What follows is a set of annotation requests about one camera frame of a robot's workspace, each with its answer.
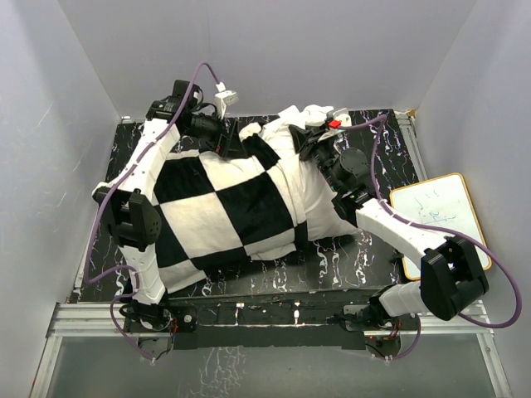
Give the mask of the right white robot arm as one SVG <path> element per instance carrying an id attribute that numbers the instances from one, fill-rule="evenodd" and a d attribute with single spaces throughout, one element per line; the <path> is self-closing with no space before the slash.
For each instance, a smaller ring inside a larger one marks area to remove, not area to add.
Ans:
<path id="1" fill-rule="evenodd" d="M 453 233 L 438 234 L 401 222 L 398 214 L 385 211 L 377 198 L 373 166 L 356 148 L 334 150 L 329 133 L 338 121 L 302 129 L 289 127 L 295 151 L 303 161 L 312 161 L 334 192 L 332 200 L 339 217 L 365 230 L 396 249 L 421 271 L 416 282 L 395 284 L 378 291 L 351 323 L 390 328 L 400 316 L 432 313 L 443 321 L 480 299 L 489 291 L 475 246 Z"/>

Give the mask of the black white checkered pillowcase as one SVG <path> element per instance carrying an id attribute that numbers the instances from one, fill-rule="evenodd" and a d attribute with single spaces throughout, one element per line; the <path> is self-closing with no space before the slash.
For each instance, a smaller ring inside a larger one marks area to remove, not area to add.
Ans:
<path id="1" fill-rule="evenodd" d="M 260 137 L 240 139 L 241 158 L 213 151 L 173 153 L 155 183 L 163 226 L 155 242 L 166 293 L 239 260 L 275 260 L 304 246 L 308 228 L 298 189 Z"/>

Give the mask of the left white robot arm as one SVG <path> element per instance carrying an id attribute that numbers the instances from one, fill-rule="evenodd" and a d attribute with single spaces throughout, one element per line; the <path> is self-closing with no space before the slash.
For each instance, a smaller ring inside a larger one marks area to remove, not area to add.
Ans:
<path id="1" fill-rule="evenodd" d="M 183 135 L 201 138 L 216 153 L 227 154 L 234 132 L 224 120 L 227 107 L 238 100 L 234 90 L 218 82 L 210 106 L 192 82 L 176 80 L 173 92 L 155 100 L 145 116 L 144 131 L 124 170 L 112 182 L 102 182 L 93 194 L 98 215 L 119 247 L 129 271 L 132 291 L 124 316 L 156 332 L 173 321 L 169 307 L 160 302 L 166 293 L 158 272 L 155 242 L 163 222 L 155 208 L 155 183 L 168 155 Z"/>

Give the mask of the white pillow insert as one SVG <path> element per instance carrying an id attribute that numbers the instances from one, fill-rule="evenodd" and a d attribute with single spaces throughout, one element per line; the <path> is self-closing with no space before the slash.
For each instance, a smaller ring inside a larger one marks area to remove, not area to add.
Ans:
<path id="1" fill-rule="evenodd" d="M 240 139 L 258 134 L 279 156 L 282 170 L 298 189 L 304 206 L 310 240 L 355 235 L 358 232 L 357 227 L 337 215 L 332 203 L 334 192 L 315 162 L 300 160 L 289 131 L 291 124 L 301 128 L 319 126 L 324 123 L 329 113 L 338 114 L 339 120 L 348 126 L 352 124 L 345 108 L 335 109 L 332 106 L 311 104 L 299 110 L 292 105 L 281 111 L 278 119 L 264 125 L 251 123 L 241 128 L 239 132 Z"/>

